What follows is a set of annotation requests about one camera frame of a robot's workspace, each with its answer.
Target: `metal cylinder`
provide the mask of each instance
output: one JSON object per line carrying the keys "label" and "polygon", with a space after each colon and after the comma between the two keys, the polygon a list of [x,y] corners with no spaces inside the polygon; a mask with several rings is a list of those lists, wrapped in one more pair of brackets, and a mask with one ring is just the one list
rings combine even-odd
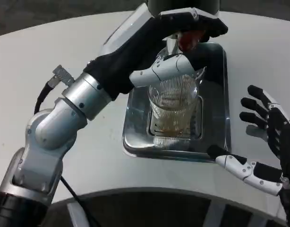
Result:
{"label": "metal cylinder", "polygon": [[220,0],[147,0],[147,4],[154,16],[162,11],[187,7],[195,7],[213,15],[220,10]]}

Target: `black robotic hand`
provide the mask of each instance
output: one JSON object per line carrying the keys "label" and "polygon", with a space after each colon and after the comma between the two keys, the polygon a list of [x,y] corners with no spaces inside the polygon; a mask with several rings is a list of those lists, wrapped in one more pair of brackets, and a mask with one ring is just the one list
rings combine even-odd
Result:
{"label": "black robotic hand", "polygon": [[279,195],[290,223],[290,120],[286,113],[266,91],[249,86],[248,93],[261,101],[242,98],[243,107],[254,112],[241,112],[241,120],[252,123],[247,134],[266,140],[271,151],[278,157],[281,170],[258,162],[248,163],[244,157],[211,146],[208,154],[229,172],[266,193]]}

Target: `black base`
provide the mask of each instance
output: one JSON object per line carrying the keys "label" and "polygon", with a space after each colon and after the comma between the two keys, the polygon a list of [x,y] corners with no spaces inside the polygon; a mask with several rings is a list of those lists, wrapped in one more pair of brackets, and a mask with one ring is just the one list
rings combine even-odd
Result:
{"label": "black base", "polygon": [[36,227],[46,211],[42,203],[0,192],[0,227]]}

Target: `black cable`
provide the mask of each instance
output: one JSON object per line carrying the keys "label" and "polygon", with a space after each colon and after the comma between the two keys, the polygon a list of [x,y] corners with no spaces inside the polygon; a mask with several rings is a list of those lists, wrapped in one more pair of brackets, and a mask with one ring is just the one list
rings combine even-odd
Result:
{"label": "black cable", "polygon": [[[38,113],[40,111],[40,106],[41,104],[44,102],[45,98],[47,97],[47,95],[53,90],[53,87],[51,87],[48,82],[46,82],[44,88],[42,89],[40,95],[37,98],[37,102],[35,105],[35,109],[34,109],[34,114]],[[74,197],[74,199],[77,201],[77,203],[79,203],[79,205],[82,207],[82,209],[84,210],[84,213],[86,215],[86,218],[89,222],[89,225],[91,227],[101,227],[101,225],[99,224],[99,222],[96,220],[96,218],[91,214],[91,212],[89,211],[89,209],[86,207],[86,205],[84,204],[83,201],[81,201],[79,199],[79,197],[77,196],[77,194],[74,192],[74,190],[69,186],[69,184],[67,183],[67,181],[64,179],[63,176],[61,176],[62,183],[64,184],[64,186],[67,188],[67,190],[72,194],[72,196]]]}
{"label": "black cable", "polygon": [[84,210],[88,222],[90,224],[91,223],[95,223],[95,227],[101,227],[101,225],[99,224],[99,222],[92,216],[92,214],[90,213],[90,211],[88,210],[88,208],[85,206],[85,203],[80,200],[80,198],[77,196],[77,194],[74,192],[74,190],[69,186],[69,184],[66,182],[66,180],[64,179],[63,176],[61,177],[61,181],[64,184],[64,186],[68,189],[68,191],[72,194],[72,196],[77,201],[77,203],[79,203],[80,206],[82,207],[82,209]]}
{"label": "black cable", "polygon": [[45,98],[47,97],[47,95],[50,93],[50,91],[52,91],[54,88],[52,88],[48,82],[46,82],[44,88],[42,89],[42,91],[40,92],[40,95],[37,98],[37,102],[35,105],[35,110],[34,110],[34,114],[38,113],[40,111],[40,106],[43,103],[43,101],[45,100]]}

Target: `cable connector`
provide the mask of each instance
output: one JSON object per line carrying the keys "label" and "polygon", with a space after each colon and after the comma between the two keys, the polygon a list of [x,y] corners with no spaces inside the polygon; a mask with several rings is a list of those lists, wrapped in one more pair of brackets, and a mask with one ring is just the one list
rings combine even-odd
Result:
{"label": "cable connector", "polygon": [[48,81],[48,85],[51,88],[55,88],[60,82],[68,87],[75,82],[75,79],[61,65],[58,65],[57,68],[53,70],[53,73],[55,75]]}

